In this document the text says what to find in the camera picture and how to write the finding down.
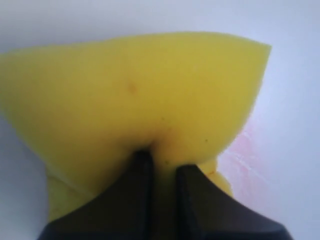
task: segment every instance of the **white background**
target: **white background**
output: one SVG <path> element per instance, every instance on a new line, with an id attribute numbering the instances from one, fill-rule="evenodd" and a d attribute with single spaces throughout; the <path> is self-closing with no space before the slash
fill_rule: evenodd
<path id="1" fill-rule="evenodd" d="M 237 34 L 272 45 L 255 112 L 262 161 L 296 240 L 320 239 L 318 0 L 1 0 L 0 52 L 172 31 Z M 34 240 L 46 217 L 45 174 L 0 121 L 0 239 Z"/>

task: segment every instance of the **white surface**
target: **white surface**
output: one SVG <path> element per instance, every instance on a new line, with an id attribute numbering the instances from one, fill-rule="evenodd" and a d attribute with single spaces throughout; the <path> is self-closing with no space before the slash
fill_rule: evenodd
<path id="1" fill-rule="evenodd" d="M 0 2 L 0 52 L 171 31 L 227 32 L 273 46 L 255 113 L 281 220 L 320 239 L 320 3 L 317 0 L 10 0 Z M 0 125 L 0 239 L 33 240 L 44 223 L 42 166 Z"/>

